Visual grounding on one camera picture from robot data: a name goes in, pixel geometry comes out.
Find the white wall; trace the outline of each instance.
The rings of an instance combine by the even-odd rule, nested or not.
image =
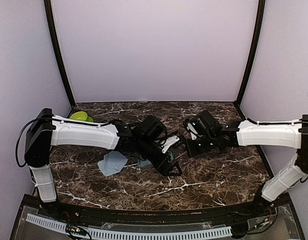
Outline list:
[[[54,0],[75,100],[234,101],[257,6],[257,0]]]
[[[18,168],[21,128],[42,108],[66,115],[70,106],[58,72],[41,0],[0,0],[0,240],[9,239],[23,194],[33,184]],[[20,160],[23,162],[23,145]]]
[[[292,120],[308,114],[308,1],[266,2],[257,55],[243,100],[246,116],[260,121]],[[294,150],[265,147],[277,173]],[[308,239],[308,181],[290,190]]]

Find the blue cloth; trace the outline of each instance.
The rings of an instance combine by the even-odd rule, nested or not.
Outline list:
[[[118,151],[111,151],[104,156],[104,160],[97,163],[100,171],[106,176],[120,173],[128,159]]]

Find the white cylindrical robot base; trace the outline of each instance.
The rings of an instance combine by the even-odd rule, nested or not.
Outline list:
[[[40,199],[44,203],[56,201],[56,191],[53,182],[53,175],[50,171],[50,165],[37,168],[30,166],[29,168],[33,172]]]
[[[271,180],[266,182],[262,190],[262,197],[269,202],[274,201],[280,194],[291,188],[301,178],[307,176],[306,173],[295,165],[297,154],[292,160],[279,171]]]

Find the folded cloth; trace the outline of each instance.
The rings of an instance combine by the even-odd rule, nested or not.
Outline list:
[[[111,176],[122,171],[128,159],[118,151],[111,151],[104,156],[104,160],[98,162],[100,171],[106,176]]]

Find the dark brown marble surface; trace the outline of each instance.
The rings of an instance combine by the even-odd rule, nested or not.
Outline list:
[[[182,121],[209,110],[221,123],[238,119],[226,102],[123,102],[82,103],[73,112],[85,111],[95,122],[121,119],[141,121],[157,116],[169,132],[178,130],[189,138]],[[227,206],[251,201],[259,185],[269,179],[255,147],[213,150],[188,158],[184,146],[172,149],[183,175],[164,177],[152,166],[139,167],[135,155],[122,172],[105,177],[97,163],[108,153],[96,147],[63,145],[50,156],[59,199],[62,202],[116,210],[165,211]]]

